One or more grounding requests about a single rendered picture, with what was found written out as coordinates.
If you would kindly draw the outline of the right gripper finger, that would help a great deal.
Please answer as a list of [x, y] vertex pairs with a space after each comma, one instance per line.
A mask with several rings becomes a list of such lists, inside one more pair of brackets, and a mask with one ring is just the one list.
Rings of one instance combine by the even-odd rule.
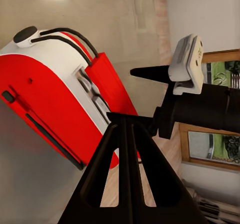
[[156, 136], [157, 131], [159, 130], [159, 113], [160, 113], [161, 107], [156, 108], [154, 116], [151, 117], [142, 117], [142, 116], [136, 116], [136, 115], [128, 115], [128, 114], [119, 114], [119, 113], [114, 113], [114, 112], [106, 112], [106, 115], [108, 119], [113, 122], [117, 119], [120, 119], [122, 117], [129, 117], [134, 120], [137, 120], [141, 122], [147, 131], [149, 132], [150, 136]]
[[170, 65], [157, 66], [157, 67], [146, 67], [146, 68], [135, 68], [130, 70], [132, 76], [137, 76], [149, 80], [163, 82], [170, 84], [170, 77], [168, 74], [168, 68]]

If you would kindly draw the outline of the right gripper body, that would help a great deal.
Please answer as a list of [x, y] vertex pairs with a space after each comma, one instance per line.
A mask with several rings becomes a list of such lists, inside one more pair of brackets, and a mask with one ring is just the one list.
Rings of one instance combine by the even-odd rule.
[[171, 139], [175, 122], [222, 130], [230, 100], [228, 86], [204, 83], [201, 94], [175, 95], [175, 84], [170, 81], [158, 115], [160, 138]]

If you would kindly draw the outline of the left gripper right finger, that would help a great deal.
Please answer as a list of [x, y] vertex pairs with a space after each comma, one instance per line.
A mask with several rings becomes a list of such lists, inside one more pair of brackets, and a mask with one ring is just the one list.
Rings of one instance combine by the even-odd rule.
[[[125, 124], [133, 224], [210, 224], [146, 127], [131, 117]], [[156, 207], [145, 204], [140, 161]]]

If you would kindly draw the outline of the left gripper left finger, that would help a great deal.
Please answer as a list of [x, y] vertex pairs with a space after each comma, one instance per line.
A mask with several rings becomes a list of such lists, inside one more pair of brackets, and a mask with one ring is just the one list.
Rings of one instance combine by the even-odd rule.
[[[118, 206], [100, 207], [113, 152], [117, 148]], [[133, 224], [125, 117], [108, 125], [58, 224]]]

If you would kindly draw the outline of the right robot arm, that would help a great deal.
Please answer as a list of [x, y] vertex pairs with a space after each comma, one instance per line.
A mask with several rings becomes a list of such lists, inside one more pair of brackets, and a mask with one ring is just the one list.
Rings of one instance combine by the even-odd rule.
[[201, 70], [204, 45], [200, 35], [181, 39], [170, 65], [135, 68], [132, 76], [169, 84], [161, 107], [154, 116], [106, 112], [113, 122], [129, 117], [141, 122], [150, 136], [170, 140], [175, 122], [240, 133], [240, 89], [203, 83]]

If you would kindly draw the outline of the radio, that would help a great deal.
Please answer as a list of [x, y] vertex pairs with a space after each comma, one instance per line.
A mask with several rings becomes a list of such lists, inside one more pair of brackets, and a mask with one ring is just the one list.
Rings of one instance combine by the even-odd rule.
[[[81, 171], [111, 123], [106, 112], [138, 116], [106, 54], [70, 28], [30, 26], [0, 49], [0, 98]], [[119, 148], [109, 168], [116, 166]]]

